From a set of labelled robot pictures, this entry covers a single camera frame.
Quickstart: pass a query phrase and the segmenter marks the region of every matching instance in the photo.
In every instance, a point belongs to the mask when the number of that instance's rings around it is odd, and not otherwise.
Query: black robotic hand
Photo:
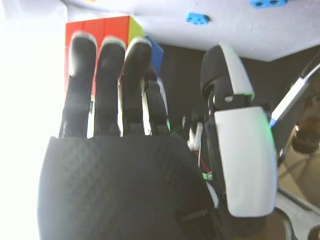
[[[125,51],[121,40],[105,38],[95,74],[96,55],[92,36],[72,37],[59,138],[49,142],[40,177],[41,239],[213,239],[206,211],[213,201],[186,142],[169,136],[150,43],[136,38]],[[94,137],[88,139],[94,75]]]

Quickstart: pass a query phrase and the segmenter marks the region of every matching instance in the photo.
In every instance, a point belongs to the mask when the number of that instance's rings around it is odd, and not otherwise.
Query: robotic hand
[[[41,239],[256,234],[275,206],[276,152],[262,108],[251,107],[253,90],[232,49],[212,48],[201,67],[210,183],[187,143],[170,136],[150,43],[136,38],[125,50],[121,40],[105,38],[95,71],[96,54],[91,35],[72,37],[59,138],[49,142],[40,177]],[[87,138],[94,75],[94,137]]]

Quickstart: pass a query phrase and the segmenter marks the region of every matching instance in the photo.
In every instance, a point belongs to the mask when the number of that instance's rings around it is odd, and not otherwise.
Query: dark background
[[[200,92],[200,67],[205,52],[169,45],[162,47],[164,55],[159,76],[165,88],[171,129],[179,129],[184,114],[193,110],[207,111]],[[273,110],[318,50],[316,46],[271,62],[242,58],[255,92],[253,104],[269,103]],[[304,96],[272,130],[277,151],[284,147],[302,113]]]

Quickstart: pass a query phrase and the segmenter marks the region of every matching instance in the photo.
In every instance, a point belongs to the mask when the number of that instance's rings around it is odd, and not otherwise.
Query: blue block
[[[185,20],[188,23],[194,24],[194,25],[208,25],[209,24],[209,17],[203,14],[189,12]]]
[[[151,42],[151,51],[152,51],[151,63],[155,69],[157,76],[159,76],[162,58],[164,56],[164,51],[149,36],[146,36],[145,38]]]
[[[286,5],[288,0],[249,0],[256,9],[274,8]]]

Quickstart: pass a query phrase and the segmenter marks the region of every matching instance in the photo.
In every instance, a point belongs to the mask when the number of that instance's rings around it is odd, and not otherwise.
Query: red wire
[[[199,158],[199,153],[194,150],[194,153],[197,155],[197,157]],[[201,163],[201,166],[204,168],[204,170],[206,171],[206,173],[210,173],[210,169],[206,166],[205,162],[202,160],[201,156],[200,156],[200,163]]]

